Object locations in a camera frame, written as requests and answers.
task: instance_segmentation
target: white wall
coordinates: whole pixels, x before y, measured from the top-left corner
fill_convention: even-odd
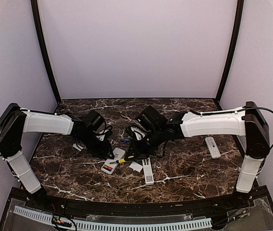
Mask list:
[[[0,0],[0,116],[9,103],[52,111],[56,102],[48,81],[35,32],[29,0]],[[26,134],[29,159],[39,134]],[[12,186],[18,186],[0,158],[0,218]]]
[[[236,0],[41,0],[62,98],[215,97]]]
[[[221,105],[224,109],[254,101],[273,109],[273,0],[245,1],[238,43]],[[273,142],[273,116],[269,122]],[[273,198],[273,149],[261,172]]]

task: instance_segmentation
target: white perforated rail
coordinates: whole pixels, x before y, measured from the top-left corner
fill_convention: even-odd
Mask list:
[[[22,217],[35,220],[37,222],[51,225],[52,214],[39,212],[32,210],[30,208],[24,208],[20,206],[15,206],[15,214]],[[167,223],[167,224],[150,224],[150,225],[124,225],[124,224],[107,224],[107,223],[96,223],[88,222],[83,220],[74,219],[79,231],[191,231],[199,230],[204,228],[210,228],[211,218],[184,221],[177,223]]]

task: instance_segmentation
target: marble tabletop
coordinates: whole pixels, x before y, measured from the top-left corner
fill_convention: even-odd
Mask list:
[[[113,148],[127,150],[124,129],[148,105],[169,117],[174,112],[217,110],[212,99],[83,99],[64,100],[56,112],[76,116],[97,110],[113,126]],[[151,157],[155,183],[145,186],[143,171],[119,165],[112,175],[101,171],[104,160],[79,152],[71,136],[44,134],[30,163],[49,195],[114,203],[160,203],[195,200],[231,194],[242,164],[241,154],[230,135],[215,135],[222,154],[211,159],[206,136],[169,142],[163,158]]]

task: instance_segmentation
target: black frame post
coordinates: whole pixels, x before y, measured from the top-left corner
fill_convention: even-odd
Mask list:
[[[34,23],[35,23],[35,28],[36,28],[37,38],[38,38],[38,42],[39,42],[39,46],[40,46],[41,55],[44,60],[45,68],[47,71],[49,82],[51,84],[53,95],[55,97],[56,102],[59,103],[59,102],[61,102],[61,97],[60,97],[60,93],[59,93],[58,87],[55,82],[54,74],[53,74],[53,71],[51,68],[51,63],[50,63],[49,56],[48,56],[48,51],[47,51],[47,47],[46,47],[46,43],[45,43],[45,39],[44,39],[44,34],[42,31],[42,26],[41,26],[40,16],[39,16],[39,9],[38,9],[37,0],[31,0],[31,5],[32,5],[33,18],[34,18]]]
[[[229,71],[231,69],[231,65],[232,65],[232,61],[233,61],[233,57],[234,57],[234,53],[235,53],[235,48],[236,48],[236,44],[237,44],[238,34],[239,34],[240,23],[241,23],[243,3],[244,3],[244,0],[237,1],[237,9],[236,9],[235,22],[234,22],[234,27],[233,27],[231,43],[229,45],[229,50],[228,50],[221,82],[219,85],[219,89],[218,89],[217,95],[215,97],[215,100],[217,103],[220,103],[220,100],[221,100],[223,92],[224,92],[224,88],[226,86]]]

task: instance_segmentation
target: qr code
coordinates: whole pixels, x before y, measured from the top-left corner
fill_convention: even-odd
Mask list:
[[[154,178],[152,176],[146,176],[146,181],[147,182],[154,181]]]

